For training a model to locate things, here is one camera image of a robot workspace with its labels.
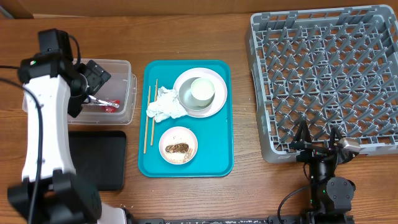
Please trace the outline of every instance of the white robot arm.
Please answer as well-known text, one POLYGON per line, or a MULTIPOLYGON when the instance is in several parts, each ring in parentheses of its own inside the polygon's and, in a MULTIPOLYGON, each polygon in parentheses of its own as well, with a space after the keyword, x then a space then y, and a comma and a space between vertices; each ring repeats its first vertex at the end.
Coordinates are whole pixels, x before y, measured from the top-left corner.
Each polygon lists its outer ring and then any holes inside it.
POLYGON ((37 182, 39 119, 35 100, 25 94, 28 110, 27 156, 22 170, 22 184, 8 189, 11 205, 28 219, 32 189, 37 184, 40 193, 35 198, 33 223, 135 223, 126 209, 113 208, 101 202, 96 187, 76 175, 70 156, 67 114, 77 116, 87 96, 95 94, 110 75, 105 72, 99 75, 98 82, 88 83, 79 70, 90 68, 88 64, 77 63, 73 66, 69 37, 64 31, 52 29, 39 32, 39 42, 41 53, 23 60, 18 76, 41 105, 42 169, 37 182), (50 190, 54 194, 46 195, 50 190))

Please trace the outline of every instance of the crumpled napkin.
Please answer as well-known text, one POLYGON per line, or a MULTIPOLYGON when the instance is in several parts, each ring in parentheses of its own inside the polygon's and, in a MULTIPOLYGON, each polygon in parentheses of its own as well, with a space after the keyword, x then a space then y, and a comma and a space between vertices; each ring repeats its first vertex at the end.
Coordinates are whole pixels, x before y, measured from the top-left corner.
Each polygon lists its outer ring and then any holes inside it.
POLYGON ((157 99, 155 102, 149 103, 147 115, 155 118, 159 123, 169 117, 173 119, 187 115, 187 111, 178 100, 178 92, 176 90, 168 90, 164 86, 157 90, 157 99))

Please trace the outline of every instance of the clear plastic bin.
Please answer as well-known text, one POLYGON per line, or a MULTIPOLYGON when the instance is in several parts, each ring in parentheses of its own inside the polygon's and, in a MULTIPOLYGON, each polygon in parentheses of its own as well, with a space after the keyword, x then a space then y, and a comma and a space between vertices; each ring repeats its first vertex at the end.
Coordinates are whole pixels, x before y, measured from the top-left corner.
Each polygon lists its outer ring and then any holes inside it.
MULTIPOLYGON (((131 72, 130 63, 126 60, 106 59, 82 59, 81 62, 87 63, 89 60, 94 60, 112 75, 95 97, 101 100, 120 100, 120 107, 113 113, 107 113, 101 106, 83 105, 83 110, 76 118, 68 115, 68 124, 130 124, 137 96, 137 78, 131 72)), ((25 99, 22 109, 27 111, 25 99)))

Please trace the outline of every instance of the rectangular tray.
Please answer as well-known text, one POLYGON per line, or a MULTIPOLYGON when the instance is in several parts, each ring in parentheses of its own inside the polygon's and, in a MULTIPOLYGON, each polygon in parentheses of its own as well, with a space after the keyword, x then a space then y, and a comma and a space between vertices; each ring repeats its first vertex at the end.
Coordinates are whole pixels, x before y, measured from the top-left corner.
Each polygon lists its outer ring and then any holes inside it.
POLYGON ((138 153, 138 167, 144 175, 148 177, 222 177, 228 175, 234 165, 233 144, 231 72, 226 63, 220 60, 158 60, 148 64, 144 72, 138 153), (214 70, 224 79, 228 89, 224 107, 208 118, 184 116, 155 123, 153 146, 150 146, 152 118, 149 118, 147 152, 144 154, 149 85, 151 85, 150 101, 153 102, 156 79, 158 79, 159 88, 164 86, 170 90, 179 75, 186 70, 198 67, 214 70), (187 164, 170 164, 159 152, 160 137, 166 130, 175 126, 189 128, 198 139, 198 152, 187 164))
POLYGON ((293 162, 306 119, 314 144, 332 126, 361 153, 398 153, 398 31, 386 5, 253 14, 246 35, 261 152, 293 162))

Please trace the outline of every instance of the brown food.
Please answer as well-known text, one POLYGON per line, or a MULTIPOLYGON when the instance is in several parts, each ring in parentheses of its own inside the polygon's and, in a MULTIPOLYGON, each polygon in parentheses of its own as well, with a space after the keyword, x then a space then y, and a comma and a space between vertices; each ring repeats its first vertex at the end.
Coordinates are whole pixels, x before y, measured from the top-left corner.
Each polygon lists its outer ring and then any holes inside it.
POLYGON ((188 152, 189 145, 187 143, 178 143, 166 146, 166 152, 188 152))

